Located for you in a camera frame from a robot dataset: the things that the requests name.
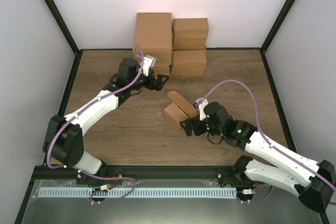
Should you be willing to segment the top large cardboard box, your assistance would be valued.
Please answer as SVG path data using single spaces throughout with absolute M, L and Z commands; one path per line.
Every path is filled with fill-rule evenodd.
M 141 46 L 146 55 L 156 58 L 172 54 L 172 14 L 137 13 L 133 45 Z

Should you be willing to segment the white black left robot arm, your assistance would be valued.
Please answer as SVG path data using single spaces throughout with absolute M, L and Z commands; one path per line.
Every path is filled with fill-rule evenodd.
M 160 91 L 170 78 L 168 75 L 155 74 L 152 65 L 155 59 L 145 56 L 141 62 L 125 58 L 102 90 L 88 103 L 65 116 L 55 115 L 48 124 L 43 151 L 47 166 L 54 168 L 51 159 L 61 166 L 74 168 L 89 174 L 95 184 L 102 184 L 107 178 L 103 162 L 86 152 L 83 137 L 100 119 L 120 107 L 132 91 Z

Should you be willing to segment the top small cardboard box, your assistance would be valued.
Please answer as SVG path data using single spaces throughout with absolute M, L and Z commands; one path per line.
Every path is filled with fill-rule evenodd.
M 175 37 L 207 37 L 207 18 L 176 18 L 174 19 Z

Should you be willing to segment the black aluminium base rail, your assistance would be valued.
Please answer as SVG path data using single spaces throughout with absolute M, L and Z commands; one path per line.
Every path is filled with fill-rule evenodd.
M 107 165 L 101 177 L 130 177 L 141 180 L 213 180 L 220 185 L 252 186 L 254 181 L 239 180 L 233 166 L 160 166 L 160 165 Z

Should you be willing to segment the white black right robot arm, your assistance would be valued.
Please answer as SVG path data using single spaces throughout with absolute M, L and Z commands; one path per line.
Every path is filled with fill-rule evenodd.
M 199 115 L 180 122 L 187 136 L 207 133 L 219 136 L 231 147 L 268 161 L 263 164 L 249 156 L 236 162 L 233 177 L 238 183 L 263 182 L 292 193 L 307 208 L 324 213 L 335 192 L 335 167 L 329 161 L 317 162 L 278 144 L 254 125 L 234 120 L 218 102 L 203 102 Z

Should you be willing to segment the upper small cardboard box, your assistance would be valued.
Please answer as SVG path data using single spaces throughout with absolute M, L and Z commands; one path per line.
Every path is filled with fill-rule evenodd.
M 173 36 L 173 50 L 203 50 L 207 37 Z

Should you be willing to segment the bottom small cardboard box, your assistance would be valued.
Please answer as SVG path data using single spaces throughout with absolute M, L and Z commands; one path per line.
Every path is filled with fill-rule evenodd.
M 172 76 L 203 76 L 203 69 L 172 69 Z

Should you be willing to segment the small cardboard box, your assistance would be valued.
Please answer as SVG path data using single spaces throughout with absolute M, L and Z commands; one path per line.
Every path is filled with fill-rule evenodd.
M 175 69 L 206 69 L 207 56 L 203 50 L 175 50 L 172 53 L 172 67 Z
M 172 76 L 203 76 L 203 69 L 172 69 Z
M 176 18 L 174 19 L 175 37 L 207 37 L 207 18 Z
M 207 37 L 173 36 L 173 50 L 203 50 Z

